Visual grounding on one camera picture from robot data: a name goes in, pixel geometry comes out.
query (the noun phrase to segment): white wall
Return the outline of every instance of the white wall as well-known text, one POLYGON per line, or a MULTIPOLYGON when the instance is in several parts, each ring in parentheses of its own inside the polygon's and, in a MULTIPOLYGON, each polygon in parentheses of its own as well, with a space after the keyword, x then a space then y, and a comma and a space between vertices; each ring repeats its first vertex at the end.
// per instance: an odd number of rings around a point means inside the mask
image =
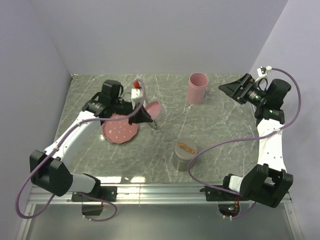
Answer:
POLYGON ((238 74, 288 0, 30 1, 72 74, 238 74))
MULTIPOLYGON (((283 133, 283 153, 287 171, 294 177, 290 192, 306 240, 320 236, 319 9, 319 0, 289 0, 251 70, 256 77, 259 66, 284 69, 296 77, 301 88, 301 113, 283 133)), ((290 81, 282 74, 271 74, 290 81)), ((284 101, 287 122, 297 110, 296 92, 292 85, 284 101)))
MULTIPOLYGON (((32 4, 3 0, 0 7, 0 239, 16 236, 21 219, 15 197, 29 170, 29 155, 55 135, 70 75, 32 4)), ((20 201, 22 210, 29 185, 20 201)))

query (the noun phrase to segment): metal frame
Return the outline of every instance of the metal frame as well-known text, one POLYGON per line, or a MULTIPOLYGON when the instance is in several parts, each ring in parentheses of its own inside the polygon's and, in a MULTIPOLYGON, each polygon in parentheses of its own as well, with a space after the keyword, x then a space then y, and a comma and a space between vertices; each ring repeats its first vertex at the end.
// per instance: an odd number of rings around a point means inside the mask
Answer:
MULTIPOLYGON (((221 185, 221 182, 212 182, 213 185, 221 185)), ((205 193, 200 192, 203 185, 195 182, 187 183, 102 183, 102 186, 117 186, 117 198, 116 205, 127 204, 232 204, 233 201, 211 201, 207 202, 205 193)), ((32 215, 34 213, 36 205, 44 205, 51 197, 51 193, 43 190, 38 186, 33 186, 31 189, 30 197, 25 210, 26 215, 32 215)), ((100 205, 100 202, 72 202, 72 193, 67 193, 61 197, 54 197, 50 204, 53 205, 100 205)), ((251 205, 252 201, 241 201, 241 203, 248 203, 251 205)), ((284 203, 288 222, 291 227, 294 239, 303 240, 303 235, 293 210, 290 194, 287 193, 282 199, 281 203, 284 203)), ((32 219, 23 219, 18 231, 17 240, 24 240, 27 237, 32 219)))

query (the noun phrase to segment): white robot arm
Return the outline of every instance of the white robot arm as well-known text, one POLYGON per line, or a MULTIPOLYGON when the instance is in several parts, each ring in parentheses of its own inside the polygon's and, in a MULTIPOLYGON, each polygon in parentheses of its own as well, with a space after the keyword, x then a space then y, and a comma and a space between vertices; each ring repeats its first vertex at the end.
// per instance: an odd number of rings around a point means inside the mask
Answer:
POLYGON ((256 107, 254 117, 259 137, 276 132, 259 140, 256 166, 243 177, 229 174, 223 180, 223 187, 239 193, 242 198, 275 208, 293 184, 293 176, 287 173, 282 154, 285 115, 281 110, 291 85, 274 79, 268 89, 262 90, 257 82, 266 78, 271 70, 270 66, 260 67, 257 80, 247 73, 235 82, 219 86, 219 89, 240 104, 250 102, 256 107))
MULTIPOLYGON (((282 155, 282 130, 283 127, 278 121, 273 119, 263 119, 257 126, 259 137, 266 136, 273 131, 277 131, 274 135, 261 139, 259 141, 259 165, 268 165, 269 169, 281 172, 286 170, 282 155)), ((240 186, 244 178, 240 176, 231 176, 229 188, 237 193, 240 192, 240 186)))
MULTIPOLYGON (((83 143, 94 132, 100 129, 100 118, 109 118, 113 113, 129 115, 140 104, 143 91, 140 88, 133 88, 131 91, 131 102, 121 98, 123 86, 120 82, 106 80, 103 83, 102 91, 98 92, 82 108, 71 126, 44 151, 35 150, 30 156, 30 171, 32 172, 45 158, 47 154, 54 154, 50 159, 33 175, 33 184, 53 193, 62 196, 67 192, 81 192, 90 194, 91 197, 101 198, 100 181, 88 174, 70 173, 68 165, 75 153, 80 150, 83 143)), ((128 120, 131 123, 151 123, 151 119, 144 106, 128 120)))

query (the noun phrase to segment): marble table surface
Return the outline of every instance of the marble table surface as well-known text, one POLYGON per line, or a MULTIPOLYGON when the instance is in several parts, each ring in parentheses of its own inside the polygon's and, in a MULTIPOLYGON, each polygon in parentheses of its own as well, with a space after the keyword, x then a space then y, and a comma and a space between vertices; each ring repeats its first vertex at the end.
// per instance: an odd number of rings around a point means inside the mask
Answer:
MULTIPOLYGON (((191 182, 188 172, 173 165, 173 146, 180 138, 191 138, 199 150, 221 141, 257 136, 250 105, 240 105, 218 86, 240 78, 240 75, 208 74, 209 85, 202 104, 186 101, 189 75, 75 75, 71 81, 56 139, 72 124, 82 106, 101 90, 106 79, 117 80, 130 92, 133 81, 142 79, 147 101, 159 101, 162 113, 158 129, 147 123, 139 125, 133 140, 110 143, 99 129, 88 137, 68 168, 71 172, 107 177, 110 183, 191 182)), ((218 182, 232 173, 245 175, 258 161, 257 141, 229 143, 208 151, 196 161, 193 174, 203 181, 218 182)))

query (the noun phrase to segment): pink cup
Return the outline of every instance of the pink cup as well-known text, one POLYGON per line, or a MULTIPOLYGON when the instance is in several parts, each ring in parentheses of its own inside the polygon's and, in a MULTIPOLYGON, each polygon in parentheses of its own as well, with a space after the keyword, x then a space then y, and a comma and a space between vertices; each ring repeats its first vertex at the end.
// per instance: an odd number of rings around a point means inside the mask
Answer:
POLYGON ((190 104, 200 104, 203 102, 209 83, 207 75, 201 72, 192 74, 189 78, 188 92, 186 99, 190 104))

